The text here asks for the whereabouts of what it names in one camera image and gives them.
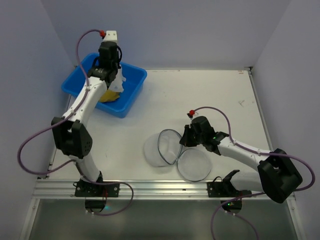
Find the yellow bra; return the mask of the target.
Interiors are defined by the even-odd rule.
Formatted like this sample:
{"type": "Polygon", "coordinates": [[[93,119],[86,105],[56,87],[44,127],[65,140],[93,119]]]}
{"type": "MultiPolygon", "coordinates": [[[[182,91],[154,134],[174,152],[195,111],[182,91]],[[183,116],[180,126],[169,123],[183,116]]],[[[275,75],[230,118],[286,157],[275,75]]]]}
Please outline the yellow bra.
{"type": "Polygon", "coordinates": [[[120,97],[120,92],[116,92],[110,89],[107,89],[106,92],[100,97],[100,103],[114,102],[120,97]]]}

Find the white mesh laundry bag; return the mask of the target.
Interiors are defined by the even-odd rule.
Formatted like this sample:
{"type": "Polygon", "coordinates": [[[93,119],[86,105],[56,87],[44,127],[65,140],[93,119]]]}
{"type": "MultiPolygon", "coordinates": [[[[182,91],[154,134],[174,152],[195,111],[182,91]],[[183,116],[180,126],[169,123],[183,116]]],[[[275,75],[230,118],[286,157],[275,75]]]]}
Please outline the white mesh laundry bag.
{"type": "Polygon", "coordinates": [[[182,136],[174,129],[164,129],[151,135],[143,145],[146,162],[154,168],[176,167],[188,182],[205,180],[212,171],[212,162],[201,150],[184,147],[182,136]]]}

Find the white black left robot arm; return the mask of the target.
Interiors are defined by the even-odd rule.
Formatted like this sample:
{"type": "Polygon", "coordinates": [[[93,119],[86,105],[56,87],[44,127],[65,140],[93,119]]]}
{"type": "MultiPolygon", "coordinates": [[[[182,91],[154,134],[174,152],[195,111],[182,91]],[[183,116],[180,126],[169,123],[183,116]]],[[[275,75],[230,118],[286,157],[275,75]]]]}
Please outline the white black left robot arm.
{"type": "Polygon", "coordinates": [[[101,172],[96,167],[91,149],[93,139],[87,130],[91,113],[108,87],[116,79],[120,69],[122,52],[115,41],[104,40],[98,49],[98,57],[88,72],[85,83],[72,106],[62,117],[54,117],[51,124],[56,148],[75,162],[83,180],[96,183],[101,172]]]}

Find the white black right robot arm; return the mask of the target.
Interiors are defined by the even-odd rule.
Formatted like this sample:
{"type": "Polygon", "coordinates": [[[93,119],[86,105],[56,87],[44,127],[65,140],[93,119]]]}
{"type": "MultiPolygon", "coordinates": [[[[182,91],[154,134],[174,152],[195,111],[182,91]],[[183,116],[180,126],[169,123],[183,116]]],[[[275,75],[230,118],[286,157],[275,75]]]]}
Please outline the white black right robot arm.
{"type": "Polygon", "coordinates": [[[303,182],[303,178],[285,151],[250,149],[239,146],[228,133],[215,131],[205,116],[199,116],[184,126],[180,140],[184,147],[202,145],[208,152],[234,159],[252,172],[235,169],[212,188],[226,197],[238,197],[263,192],[276,203],[283,203],[303,182]]]}

